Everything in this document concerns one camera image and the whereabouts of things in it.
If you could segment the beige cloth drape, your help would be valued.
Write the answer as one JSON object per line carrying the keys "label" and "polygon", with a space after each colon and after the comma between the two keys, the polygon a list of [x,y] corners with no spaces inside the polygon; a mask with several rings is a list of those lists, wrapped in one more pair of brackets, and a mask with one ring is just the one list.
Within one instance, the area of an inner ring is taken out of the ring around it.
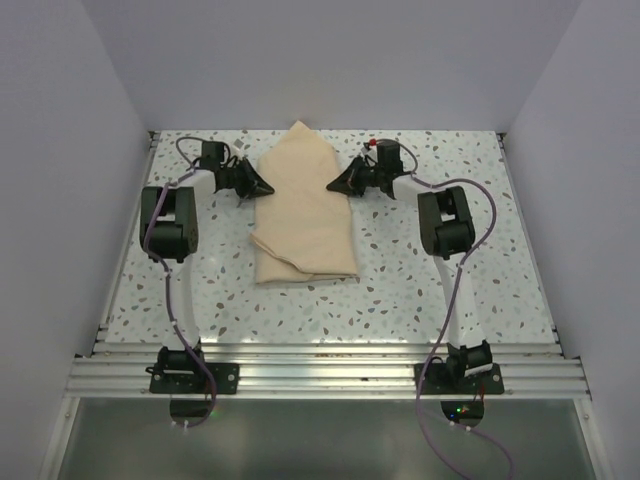
{"label": "beige cloth drape", "polygon": [[274,193],[255,201],[255,280],[309,282],[359,273],[347,197],[326,189],[341,173],[333,146],[296,122],[258,161]]}

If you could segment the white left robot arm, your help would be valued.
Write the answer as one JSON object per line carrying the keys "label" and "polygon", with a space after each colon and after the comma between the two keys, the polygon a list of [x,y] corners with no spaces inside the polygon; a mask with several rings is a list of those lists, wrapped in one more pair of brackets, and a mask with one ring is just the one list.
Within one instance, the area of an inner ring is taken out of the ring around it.
{"label": "white left robot arm", "polygon": [[193,393],[208,379],[192,293],[193,263],[200,243],[198,203],[225,190],[241,200],[254,200],[274,194],[275,189],[228,143],[183,136],[175,141],[180,155],[185,154],[181,148],[185,141],[200,144],[200,154],[186,160],[186,172],[141,191],[139,241],[148,258],[163,269],[170,324],[152,374],[162,378],[172,373],[175,384]]}

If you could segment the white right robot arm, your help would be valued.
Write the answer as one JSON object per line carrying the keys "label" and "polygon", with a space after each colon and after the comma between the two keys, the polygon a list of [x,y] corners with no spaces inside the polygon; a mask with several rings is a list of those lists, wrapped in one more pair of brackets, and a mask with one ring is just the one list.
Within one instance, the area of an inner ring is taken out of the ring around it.
{"label": "white right robot arm", "polygon": [[[421,244],[436,265],[447,305],[438,337],[447,341],[447,358],[440,362],[426,360],[422,376],[445,380],[454,391],[468,392],[480,382],[481,374],[491,371],[493,355],[480,326],[473,283],[465,264],[493,232],[497,205],[486,187],[474,180],[454,178],[429,183],[420,179],[415,168],[404,168],[402,152],[417,159],[398,141],[373,139],[326,189],[361,197],[367,189],[377,188],[417,209]],[[490,207],[489,226],[481,237],[476,236],[466,185],[477,188]]]}

